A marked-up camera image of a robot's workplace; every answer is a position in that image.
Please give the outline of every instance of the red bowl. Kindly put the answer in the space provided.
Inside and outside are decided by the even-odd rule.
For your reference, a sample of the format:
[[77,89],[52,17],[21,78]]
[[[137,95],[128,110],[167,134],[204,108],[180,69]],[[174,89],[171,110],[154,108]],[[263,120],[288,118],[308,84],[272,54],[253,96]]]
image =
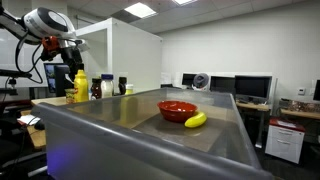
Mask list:
[[161,101],[157,105],[164,119],[173,122],[185,122],[197,110],[196,105],[183,101]]

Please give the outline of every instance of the ceiling tile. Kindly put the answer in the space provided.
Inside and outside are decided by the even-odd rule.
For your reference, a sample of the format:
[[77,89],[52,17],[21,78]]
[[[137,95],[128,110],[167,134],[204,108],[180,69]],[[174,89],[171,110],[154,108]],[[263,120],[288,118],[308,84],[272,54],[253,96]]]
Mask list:
[[146,19],[140,19],[136,22],[133,22],[131,24],[136,24],[135,26],[140,27],[143,25],[143,27],[156,27],[161,24],[168,24],[170,22],[174,22],[180,19],[185,19],[188,17],[200,15],[210,12],[208,8],[197,8],[197,7],[191,7],[191,6],[182,6],[174,9],[170,9],[168,11],[165,11],[163,13],[159,13],[156,16],[152,16]]
[[223,8],[235,6],[238,4],[242,4],[245,2],[249,2],[250,0],[212,0],[212,1],[218,9],[223,9]]
[[251,3],[243,3],[236,6],[219,10],[223,17],[232,17],[253,12]]
[[178,20],[175,23],[178,24],[181,27],[186,27],[186,26],[191,26],[191,25],[198,24],[198,21],[194,17],[189,17],[189,18],[185,18],[185,19],[182,19],[182,20]]
[[195,16],[195,18],[197,19],[197,21],[199,23],[205,23],[205,22],[210,22],[210,21],[222,19],[223,16],[220,14],[219,11],[213,11],[213,12],[209,12],[206,14],[201,14],[201,15]]
[[91,0],[80,10],[92,15],[107,17],[121,9],[104,0]]
[[218,8],[213,4],[211,0],[197,0],[193,3],[187,4],[183,6],[185,8],[202,8],[202,9],[207,9],[210,11],[215,11]]
[[162,13],[170,9],[179,7],[172,0],[142,0],[147,6],[156,11],[157,13]]
[[181,28],[181,25],[176,23],[168,23],[168,24],[163,24],[161,26],[152,27],[146,30],[151,33],[159,33],[159,32],[169,31],[169,30],[178,29],[178,28]]
[[252,7],[254,11],[261,11],[264,9],[274,8],[278,6],[283,6],[291,4],[292,0],[253,0]]
[[125,8],[131,6],[132,4],[136,3],[132,0],[104,0],[104,1],[120,8],[120,9],[125,9]]
[[82,6],[86,5],[90,0],[67,0],[68,6],[74,9],[80,9]]
[[293,0],[293,3],[297,3],[297,2],[302,2],[302,1],[306,1],[306,0]]

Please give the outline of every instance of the yellow banana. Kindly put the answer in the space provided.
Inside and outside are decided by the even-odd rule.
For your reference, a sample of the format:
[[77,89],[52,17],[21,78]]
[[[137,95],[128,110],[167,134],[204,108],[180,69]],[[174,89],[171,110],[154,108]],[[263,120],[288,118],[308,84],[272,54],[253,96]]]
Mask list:
[[201,126],[203,123],[205,123],[207,120],[207,116],[200,111],[196,111],[194,116],[189,118],[185,123],[184,126],[188,128],[195,128],[198,126]]

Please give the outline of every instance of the bottle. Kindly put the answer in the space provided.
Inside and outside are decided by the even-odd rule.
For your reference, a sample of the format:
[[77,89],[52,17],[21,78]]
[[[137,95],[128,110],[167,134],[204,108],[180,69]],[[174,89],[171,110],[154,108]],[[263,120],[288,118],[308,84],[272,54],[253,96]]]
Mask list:
[[101,74],[101,98],[113,96],[113,75]]
[[89,100],[88,81],[84,73],[84,64],[79,64],[78,73],[74,79],[74,99],[75,102],[84,102]]
[[126,93],[126,85],[127,85],[127,78],[126,77],[119,77],[119,92],[121,95]]
[[133,84],[126,85],[126,95],[133,94]]
[[101,79],[92,78],[91,86],[91,100],[96,100],[101,98]]

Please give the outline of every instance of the white container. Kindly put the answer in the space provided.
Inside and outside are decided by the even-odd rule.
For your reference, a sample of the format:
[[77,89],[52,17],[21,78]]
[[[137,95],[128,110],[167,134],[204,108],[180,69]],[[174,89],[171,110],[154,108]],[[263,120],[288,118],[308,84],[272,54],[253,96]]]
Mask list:
[[108,98],[113,96],[113,75],[101,74],[101,98]]

